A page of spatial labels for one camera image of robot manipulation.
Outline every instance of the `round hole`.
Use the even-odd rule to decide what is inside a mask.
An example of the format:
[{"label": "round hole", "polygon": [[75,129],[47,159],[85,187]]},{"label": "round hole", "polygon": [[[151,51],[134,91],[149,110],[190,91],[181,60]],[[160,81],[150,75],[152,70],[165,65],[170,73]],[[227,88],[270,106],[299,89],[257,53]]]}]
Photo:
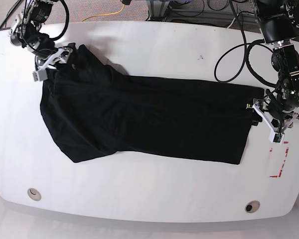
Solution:
[{"label": "round hole", "polygon": [[252,201],[245,206],[245,211],[246,213],[254,213],[259,209],[259,207],[260,207],[260,202]]},{"label": "round hole", "polygon": [[38,192],[38,190],[34,188],[28,189],[28,195],[32,200],[40,201],[41,200],[41,194]]}]

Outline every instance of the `black t-shirt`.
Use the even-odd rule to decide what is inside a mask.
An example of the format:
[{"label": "black t-shirt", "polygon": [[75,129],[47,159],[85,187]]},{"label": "black t-shirt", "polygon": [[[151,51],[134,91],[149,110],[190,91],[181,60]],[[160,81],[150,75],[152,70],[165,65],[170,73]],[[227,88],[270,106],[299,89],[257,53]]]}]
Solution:
[{"label": "black t-shirt", "polygon": [[202,80],[124,76],[84,45],[75,69],[49,70],[41,114],[73,162],[118,151],[239,164],[264,90]]}]

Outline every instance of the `yellow cable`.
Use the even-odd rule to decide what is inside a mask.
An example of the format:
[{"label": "yellow cable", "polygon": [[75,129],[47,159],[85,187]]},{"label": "yellow cable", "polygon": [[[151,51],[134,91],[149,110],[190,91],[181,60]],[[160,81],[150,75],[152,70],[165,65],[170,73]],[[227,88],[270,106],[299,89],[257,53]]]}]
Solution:
[{"label": "yellow cable", "polygon": [[87,19],[90,19],[90,18],[93,18],[93,17],[97,17],[97,16],[109,16],[109,15],[114,15],[114,14],[118,14],[120,13],[121,11],[123,11],[125,5],[123,4],[123,7],[121,10],[117,11],[117,12],[112,12],[112,13],[106,13],[106,14],[100,14],[100,15],[95,15],[95,16],[90,16],[90,17],[87,17],[86,19],[84,19],[83,21],[86,21]]}]

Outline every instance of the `black cloth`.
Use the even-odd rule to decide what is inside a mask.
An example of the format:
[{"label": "black cloth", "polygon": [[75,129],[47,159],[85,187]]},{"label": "black cloth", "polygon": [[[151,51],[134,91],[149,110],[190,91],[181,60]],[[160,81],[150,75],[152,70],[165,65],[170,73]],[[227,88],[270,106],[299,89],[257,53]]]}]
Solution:
[{"label": "black cloth", "polygon": [[43,120],[73,162],[118,151],[239,164],[264,90],[202,80],[124,76],[84,45],[76,67],[49,70]]}]

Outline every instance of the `table surface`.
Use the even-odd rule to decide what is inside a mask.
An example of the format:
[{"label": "table surface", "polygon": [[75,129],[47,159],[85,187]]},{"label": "table surface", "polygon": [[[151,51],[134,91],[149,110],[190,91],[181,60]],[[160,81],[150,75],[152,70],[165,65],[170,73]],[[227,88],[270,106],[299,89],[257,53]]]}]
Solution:
[{"label": "table surface", "polygon": [[[52,37],[62,28],[47,25],[42,32]],[[250,42],[261,35],[246,32],[246,37]],[[181,23],[86,22],[70,24],[58,45],[70,42],[85,44],[124,74],[214,81],[216,61],[241,44],[242,36],[237,30]],[[299,52],[299,43],[295,46]],[[242,48],[226,57],[219,78],[233,76],[242,57]],[[276,82],[270,59],[262,47],[251,53],[256,72]],[[138,152],[75,164],[55,145],[42,120],[42,83],[33,81],[33,69],[34,55],[13,47],[7,31],[0,31],[3,199],[63,213],[145,222],[250,220],[283,216],[292,209],[299,193],[299,121],[288,129],[288,143],[281,145],[269,142],[264,122],[253,126],[240,165]],[[246,68],[234,83],[263,87]],[[41,201],[29,198],[29,188],[41,193]],[[254,200],[261,203],[259,210],[246,213],[245,206]]]}]

